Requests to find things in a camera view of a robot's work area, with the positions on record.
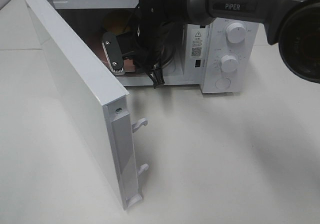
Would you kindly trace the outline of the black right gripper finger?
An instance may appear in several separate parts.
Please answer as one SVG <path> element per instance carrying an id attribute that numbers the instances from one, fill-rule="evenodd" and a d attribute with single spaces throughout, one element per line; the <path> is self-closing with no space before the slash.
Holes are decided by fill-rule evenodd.
<path id="1" fill-rule="evenodd" d="M 102 47 L 109 70 L 114 75 L 124 75 L 124 60 L 117 41 L 117 36 L 112 32 L 105 32 L 102 36 Z"/>

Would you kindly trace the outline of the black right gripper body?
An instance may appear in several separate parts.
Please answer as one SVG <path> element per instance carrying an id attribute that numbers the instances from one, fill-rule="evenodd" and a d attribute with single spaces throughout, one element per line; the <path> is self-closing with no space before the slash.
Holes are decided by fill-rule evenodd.
<path id="1" fill-rule="evenodd" d="M 189 23 L 188 0 L 138 0 L 139 23 L 132 38 L 133 63 L 151 67 L 159 62 L 162 49 L 175 23 Z"/>

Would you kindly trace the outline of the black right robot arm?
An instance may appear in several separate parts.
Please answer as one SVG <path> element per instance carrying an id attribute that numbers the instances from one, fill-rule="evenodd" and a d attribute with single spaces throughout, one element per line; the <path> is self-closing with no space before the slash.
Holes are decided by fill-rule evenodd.
<path id="1" fill-rule="evenodd" d="M 229 18 L 264 25 L 267 42 L 278 44 L 281 58 L 296 76 L 320 78 L 320 0 L 138 0 L 140 18 L 132 31 L 102 37 L 112 73 L 122 74 L 130 59 L 154 87 L 164 84 L 162 56 L 168 33 L 177 22 L 208 25 Z"/>

